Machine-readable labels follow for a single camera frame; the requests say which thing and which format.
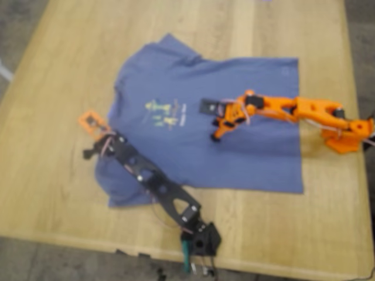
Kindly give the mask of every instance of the green component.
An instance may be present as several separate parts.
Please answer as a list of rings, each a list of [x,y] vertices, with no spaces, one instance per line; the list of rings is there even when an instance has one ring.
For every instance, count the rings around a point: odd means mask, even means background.
[[[182,253],[183,253],[183,270],[187,273],[190,272],[190,255],[189,255],[189,241],[182,240]]]

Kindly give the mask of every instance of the cable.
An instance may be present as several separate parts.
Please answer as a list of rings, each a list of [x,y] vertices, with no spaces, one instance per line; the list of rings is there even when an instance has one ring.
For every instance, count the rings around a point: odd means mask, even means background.
[[[354,278],[354,279],[349,279],[349,280],[345,280],[345,281],[365,281],[365,280],[370,280],[373,278],[374,276],[374,271],[375,271],[375,267],[372,268],[371,270],[371,274],[369,277],[364,277],[364,278]]]
[[[375,142],[373,142],[372,140],[363,139],[362,141],[368,143],[369,145],[375,146]]]

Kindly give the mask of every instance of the black bracket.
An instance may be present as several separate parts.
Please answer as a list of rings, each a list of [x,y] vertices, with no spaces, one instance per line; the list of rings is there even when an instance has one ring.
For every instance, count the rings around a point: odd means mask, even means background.
[[[105,135],[90,150],[84,150],[84,158],[89,159],[95,153],[114,157],[136,180],[143,185],[161,204],[164,210],[182,228],[192,234],[195,243],[191,253],[194,255],[215,255],[221,238],[214,224],[206,225],[200,217],[200,204],[187,193],[180,184],[170,180],[151,160],[141,155],[128,139],[118,132]],[[188,206],[179,213],[174,200],[179,199]]]
[[[199,112],[222,118],[225,115],[226,106],[225,102],[202,98],[199,105]]]

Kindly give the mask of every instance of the orange robot base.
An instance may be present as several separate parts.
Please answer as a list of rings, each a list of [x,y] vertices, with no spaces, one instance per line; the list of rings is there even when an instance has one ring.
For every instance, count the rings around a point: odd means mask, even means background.
[[[347,120],[342,104],[338,102],[302,97],[266,97],[255,95],[251,90],[236,100],[217,102],[217,109],[213,122],[217,126],[212,135],[214,141],[219,141],[225,133],[235,130],[255,114],[288,122],[305,119],[320,126],[325,144],[338,153],[358,151],[363,140],[368,139],[374,129],[372,118]]]

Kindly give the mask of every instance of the pink wire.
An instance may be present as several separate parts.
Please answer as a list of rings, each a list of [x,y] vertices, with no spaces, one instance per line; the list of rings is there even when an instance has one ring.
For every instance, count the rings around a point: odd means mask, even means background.
[[[101,149],[101,152],[100,152],[100,156],[103,157],[104,154],[105,154],[105,151],[107,150],[108,148],[108,145],[110,145],[110,142],[113,140],[113,137],[109,137],[106,141],[105,141],[105,144],[103,146],[103,148]]]
[[[375,146],[375,142],[373,142],[372,140],[363,139],[362,141],[368,143],[369,145]]]

